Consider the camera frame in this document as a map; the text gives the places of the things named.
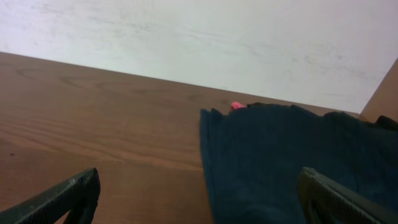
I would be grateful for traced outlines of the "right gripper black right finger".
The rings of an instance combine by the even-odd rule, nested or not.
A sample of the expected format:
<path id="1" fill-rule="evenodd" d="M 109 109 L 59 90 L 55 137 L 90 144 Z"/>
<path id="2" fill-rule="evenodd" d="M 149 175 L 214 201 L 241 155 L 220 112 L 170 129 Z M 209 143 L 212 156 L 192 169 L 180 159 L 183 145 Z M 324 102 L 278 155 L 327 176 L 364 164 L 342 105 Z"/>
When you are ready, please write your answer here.
<path id="1" fill-rule="evenodd" d="M 301 170 L 297 193 L 308 223 L 397 223 L 397 214 L 310 167 Z"/>

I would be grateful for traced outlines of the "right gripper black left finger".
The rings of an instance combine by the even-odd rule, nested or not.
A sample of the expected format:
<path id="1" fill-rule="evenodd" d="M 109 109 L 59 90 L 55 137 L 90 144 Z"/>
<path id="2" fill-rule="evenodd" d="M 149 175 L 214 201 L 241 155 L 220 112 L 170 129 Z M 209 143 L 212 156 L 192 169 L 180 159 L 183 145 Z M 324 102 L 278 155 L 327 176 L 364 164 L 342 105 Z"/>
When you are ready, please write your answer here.
<path id="1" fill-rule="evenodd" d="M 100 178 L 90 168 L 1 212 L 1 223 L 91 223 L 101 192 Z"/>

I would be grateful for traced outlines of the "dark blue shorts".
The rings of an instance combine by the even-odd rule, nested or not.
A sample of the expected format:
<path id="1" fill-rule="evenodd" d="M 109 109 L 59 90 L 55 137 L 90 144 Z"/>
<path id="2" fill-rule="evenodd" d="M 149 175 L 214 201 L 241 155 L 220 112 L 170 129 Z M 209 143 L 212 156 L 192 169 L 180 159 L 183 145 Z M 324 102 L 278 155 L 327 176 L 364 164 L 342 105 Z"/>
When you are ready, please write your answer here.
<path id="1" fill-rule="evenodd" d="M 304 223 L 303 167 L 397 210 L 397 131 L 346 113 L 250 105 L 200 112 L 200 147 L 216 223 Z"/>

